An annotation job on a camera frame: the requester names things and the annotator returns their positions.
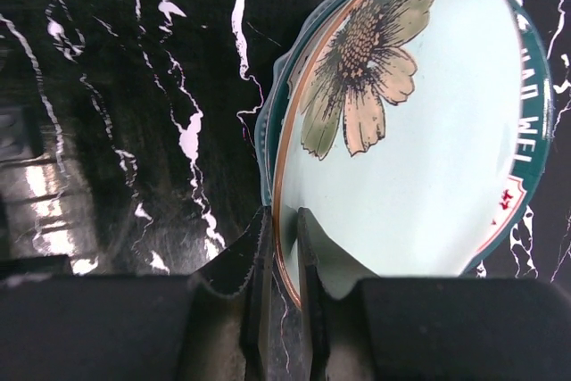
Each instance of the ceramic plate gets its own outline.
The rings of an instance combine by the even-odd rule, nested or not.
[[[261,112],[261,115],[258,119],[256,124],[256,149],[258,152],[258,159],[260,162],[261,167],[261,176],[262,176],[262,199],[265,204],[269,204],[271,202],[271,184],[272,184],[272,176],[273,176],[273,165],[276,158],[277,152],[277,140],[279,137],[279,133],[281,130],[281,119],[284,117],[288,96],[290,92],[290,88],[295,84],[296,75],[300,72],[300,65],[303,66],[305,61],[307,60],[308,53],[312,52],[313,47],[319,41],[320,36],[322,35],[323,29],[327,27],[327,24],[331,22],[331,18],[336,15],[348,0],[326,0],[316,11],[306,20],[305,25],[300,32],[300,36],[296,40],[292,50],[288,52],[286,55],[281,57],[275,64],[274,67],[274,85],[272,86],[272,90],[270,92],[269,100],[266,102],[264,109]],[[520,15],[525,18],[525,12],[521,12]],[[539,62],[542,66],[534,68],[536,70],[535,76],[541,81],[540,76],[549,76],[549,75],[542,75],[543,70],[547,70],[545,68],[545,63],[542,62],[542,57],[538,54],[534,53],[541,53],[541,42],[539,39],[533,39],[534,36],[534,29],[533,27],[528,24],[527,26],[522,27],[522,35],[526,40],[527,45],[532,45],[534,48],[530,49],[531,53],[531,62]],[[495,247],[497,243],[509,232],[509,229],[521,216],[521,211],[525,209],[526,201],[531,198],[531,194],[534,191],[534,186],[539,179],[539,176],[542,172],[542,164],[544,163],[545,154],[547,153],[547,143],[548,143],[548,136],[549,132],[546,134],[544,131],[545,129],[549,129],[549,122],[550,122],[550,104],[546,102],[545,95],[549,94],[549,85],[545,86],[547,93],[545,93],[543,88],[540,88],[540,97],[534,98],[535,103],[531,104],[530,101],[524,102],[524,118],[526,117],[534,117],[539,116],[541,124],[534,124],[538,125],[542,130],[540,133],[540,137],[538,137],[538,142],[534,147],[535,152],[532,155],[533,161],[527,164],[527,169],[519,169],[518,165],[519,162],[516,162],[514,169],[512,170],[512,176],[507,181],[507,183],[514,182],[514,178],[523,179],[525,177],[525,182],[523,183],[523,187],[525,189],[525,197],[523,199],[513,199],[510,200],[510,206],[508,213],[505,210],[502,210],[502,214],[504,217],[502,222],[495,222],[495,228],[492,227],[488,234],[485,234],[485,239],[482,240],[481,248],[479,249],[479,254],[474,258],[472,263],[477,263],[479,259],[485,256],[490,249]],[[503,231],[500,232],[500,228],[497,225],[505,225]],[[292,272],[290,275],[285,275],[286,277],[293,277],[293,282],[296,283],[296,262],[295,262],[295,252],[294,248],[291,249],[293,253],[291,253],[291,259],[285,258],[285,264],[292,264]],[[352,258],[345,258],[342,261],[344,264],[345,270],[344,271],[352,271],[352,274],[355,274],[355,271],[362,271],[363,267],[360,268],[352,267],[352,263],[354,260]],[[343,269],[337,269],[335,273],[337,277],[343,274]],[[367,272],[361,272],[360,275],[365,277]],[[285,278],[286,283],[292,283],[291,278]]]
[[[460,274],[511,167],[520,50],[506,0],[345,4],[285,115],[273,202],[280,250],[291,254],[295,213],[307,207],[378,275]]]

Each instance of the flower petal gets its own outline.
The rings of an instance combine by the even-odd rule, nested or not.
[[[334,77],[330,76],[329,71],[334,71],[336,64],[327,64],[331,62],[328,59],[328,54],[332,50],[332,43],[329,42],[325,45],[321,53],[319,53],[319,57],[313,63],[310,75],[307,80],[307,84],[303,89],[302,99],[300,100],[300,112],[304,113],[307,108],[309,107],[310,103],[315,99],[318,93],[322,91],[332,91],[333,88],[331,86],[334,83]],[[325,62],[326,68],[323,71],[318,71],[319,65]]]
[[[434,0],[383,0],[384,40],[389,46],[409,42],[428,24],[430,6]]]
[[[302,124],[302,146],[323,160],[335,140],[343,107],[343,94],[329,85],[310,101]]]
[[[406,102],[414,91],[412,75],[417,65],[410,55],[401,48],[386,48],[377,66],[378,81],[374,89],[390,104]]]
[[[351,156],[366,152],[385,137],[385,108],[370,86],[345,97],[343,135]]]

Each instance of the flower center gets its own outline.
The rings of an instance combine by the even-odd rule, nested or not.
[[[377,28],[380,5],[367,0],[347,22],[345,40],[339,46],[341,61],[337,71],[344,79],[359,79],[366,71],[373,50],[382,43]]]

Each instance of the sunflower illustration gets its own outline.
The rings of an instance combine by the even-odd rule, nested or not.
[[[315,61],[301,100],[302,146],[323,160],[339,129],[351,156],[385,137],[383,99],[414,91],[417,65],[402,46],[428,24],[434,0],[362,0]]]

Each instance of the marble background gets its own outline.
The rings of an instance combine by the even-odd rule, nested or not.
[[[272,64],[322,0],[0,0],[0,100],[36,107],[46,155],[2,166],[1,257],[191,273],[260,204],[252,147]],[[471,272],[571,288],[571,0],[521,0],[549,52],[556,128],[524,218]],[[275,277],[271,379],[300,379]]]

